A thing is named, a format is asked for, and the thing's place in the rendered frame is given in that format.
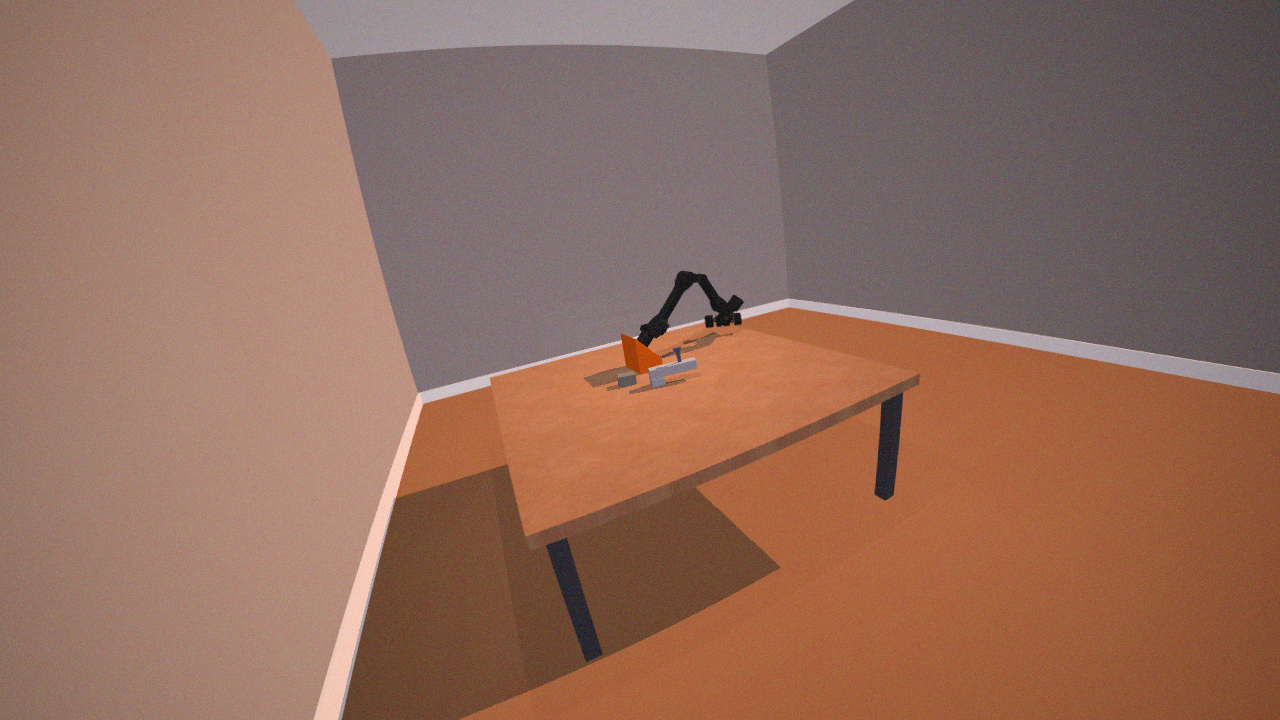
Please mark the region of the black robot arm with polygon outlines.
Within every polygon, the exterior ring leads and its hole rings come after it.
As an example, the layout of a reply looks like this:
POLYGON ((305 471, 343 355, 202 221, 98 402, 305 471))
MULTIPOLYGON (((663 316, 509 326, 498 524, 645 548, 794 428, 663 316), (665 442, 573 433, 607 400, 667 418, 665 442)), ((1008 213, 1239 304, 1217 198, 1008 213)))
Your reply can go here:
POLYGON ((721 296, 716 292, 705 274, 678 272, 675 281, 675 290, 669 293, 669 297, 666 300, 660 313, 658 313, 657 316, 653 316, 652 322, 640 327, 640 331, 643 332, 637 336, 637 341, 646 346, 646 348, 652 343, 653 338, 658 338, 660 334, 664 334, 669 328, 668 318, 671 313, 673 313, 675 306, 678 304, 684 292, 692 287, 692 283, 698 283, 701 287, 707 299, 710 301, 712 310, 721 315, 721 322, 730 322, 733 318, 733 313, 739 313, 739 309, 742 305, 742 299, 733 295, 727 304, 724 299, 721 299, 721 296))

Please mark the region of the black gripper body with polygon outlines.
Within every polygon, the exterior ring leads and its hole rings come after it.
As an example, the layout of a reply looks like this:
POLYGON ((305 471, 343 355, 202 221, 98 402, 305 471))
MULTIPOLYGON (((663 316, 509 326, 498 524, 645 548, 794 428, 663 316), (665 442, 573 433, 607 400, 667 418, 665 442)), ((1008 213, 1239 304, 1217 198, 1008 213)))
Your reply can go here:
MULTIPOLYGON (((731 319, 730 322, 732 322, 732 320, 733 320, 733 325, 739 325, 739 324, 741 324, 741 323, 742 323, 742 316, 741 316, 741 314, 740 314, 740 313, 733 313, 733 318, 732 318, 732 319, 731 319)), ((713 322, 716 322, 716 325, 726 325, 726 324, 730 324, 730 322, 726 322, 726 323, 724 323, 724 322, 721 322, 721 315, 719 315, 719 314, 718 314, 718 316, 712 316, 712 315, 707 315, 707 316, 705 316, 705 322, 707 322, 707 328, 710 328, 710 327, 713 327, 713 325, 714 325, 714 324, 713 324, 713 322)))

